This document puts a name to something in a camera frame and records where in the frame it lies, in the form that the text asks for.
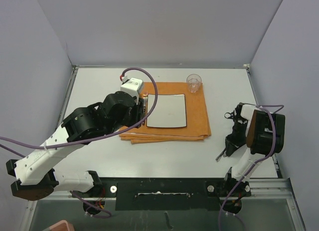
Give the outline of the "silver table knife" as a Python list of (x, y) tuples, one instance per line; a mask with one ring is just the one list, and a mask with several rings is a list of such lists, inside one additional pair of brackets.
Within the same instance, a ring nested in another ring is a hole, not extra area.
[(226, 148), (216, 157), (215, 162), (219, 162), (222, 157), (226, 157)]

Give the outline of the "white square plate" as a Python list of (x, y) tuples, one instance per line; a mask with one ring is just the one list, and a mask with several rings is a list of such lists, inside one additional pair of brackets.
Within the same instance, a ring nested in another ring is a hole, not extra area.
[(156, 106), (147, 118), (149, 128), (184, 128), (187, 126), (184, 94), (158, 95)]

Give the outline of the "orange cloth napkin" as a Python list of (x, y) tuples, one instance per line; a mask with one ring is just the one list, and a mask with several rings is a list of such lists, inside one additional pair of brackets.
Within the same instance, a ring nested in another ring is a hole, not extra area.
[(163, 141), (202, 141), (211, 135), (203, 86), (195, 93), (185, 82), (158, 82), (159, 95), (184, 94), (187, 126), (184, 128), (149, 128), (142, 125), (119, 135), (132, 144)]

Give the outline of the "clear drinking glass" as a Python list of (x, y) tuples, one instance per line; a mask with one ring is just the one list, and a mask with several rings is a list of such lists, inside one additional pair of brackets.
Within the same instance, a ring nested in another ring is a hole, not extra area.
[(202, 84), (202, 79), (198, 74), (190, 74), (186, 79), (189, 92), (195, 93), (199, 90)]

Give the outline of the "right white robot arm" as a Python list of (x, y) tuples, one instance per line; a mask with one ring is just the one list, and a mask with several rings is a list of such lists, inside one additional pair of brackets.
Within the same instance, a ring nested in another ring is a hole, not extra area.
[(230, 157), (239, 148), (246, 151), (236, 165), (227, 173), (222, 182), (222, 191), (231, 196), (240, 185), (249, 182), (252, 173), (266, 159), (280, 153), (284, 146), (286, 117), (267, 110), (267, 106), (239, 103), (233, 112), (226, 113), (225, 118), (234, 124), (232, 133), (225, 138), (224, 157)]

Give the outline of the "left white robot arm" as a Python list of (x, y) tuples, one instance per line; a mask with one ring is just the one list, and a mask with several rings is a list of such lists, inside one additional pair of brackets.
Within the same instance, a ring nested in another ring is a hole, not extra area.
[(7, 161), (12, 195), (38, 201), (56, 191), (78, 191), (97, 196), (102, 182), (97, 172), (65, 173), (55, 166), (74, 151), (91, 143), (93, 138), (107, 136), (123, 126), (139, 125), (143, 118), (143, 99), (139, 92), (117, 91), (104, 101), (79, 107), (70, 113), (44, 143), (20, 160)]

